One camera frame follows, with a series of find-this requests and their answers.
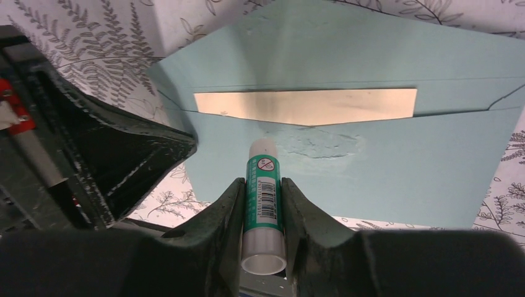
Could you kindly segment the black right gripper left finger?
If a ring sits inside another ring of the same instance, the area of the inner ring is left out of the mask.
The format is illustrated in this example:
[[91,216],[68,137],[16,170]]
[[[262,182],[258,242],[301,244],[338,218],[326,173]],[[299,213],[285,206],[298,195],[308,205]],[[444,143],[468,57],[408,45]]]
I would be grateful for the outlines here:
[[1,239],[2,296],[237,296],[245,180],[182,225],[18,231]]

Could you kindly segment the small glue stick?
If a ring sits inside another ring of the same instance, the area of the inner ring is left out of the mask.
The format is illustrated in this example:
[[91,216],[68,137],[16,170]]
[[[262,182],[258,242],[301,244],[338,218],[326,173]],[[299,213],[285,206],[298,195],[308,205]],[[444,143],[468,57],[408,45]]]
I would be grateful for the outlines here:
[[277,157],[272,139],[258,139],[249,148],[241,268],[253,275],[273,275],[287,266]]

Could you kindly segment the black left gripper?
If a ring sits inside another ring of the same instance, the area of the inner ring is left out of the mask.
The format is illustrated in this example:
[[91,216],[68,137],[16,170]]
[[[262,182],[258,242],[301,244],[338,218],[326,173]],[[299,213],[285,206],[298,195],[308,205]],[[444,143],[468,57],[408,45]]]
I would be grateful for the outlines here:
[[108,228],[196,149],[187,132],[84,94],[1,26],[1,233]]

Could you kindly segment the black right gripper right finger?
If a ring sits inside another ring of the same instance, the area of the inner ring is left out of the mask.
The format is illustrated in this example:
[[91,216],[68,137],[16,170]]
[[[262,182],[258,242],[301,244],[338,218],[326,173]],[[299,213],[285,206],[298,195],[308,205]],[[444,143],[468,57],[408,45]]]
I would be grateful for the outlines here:
[[524,252],[475,230],[353,231],[281,184],[295,296],[523,296]]

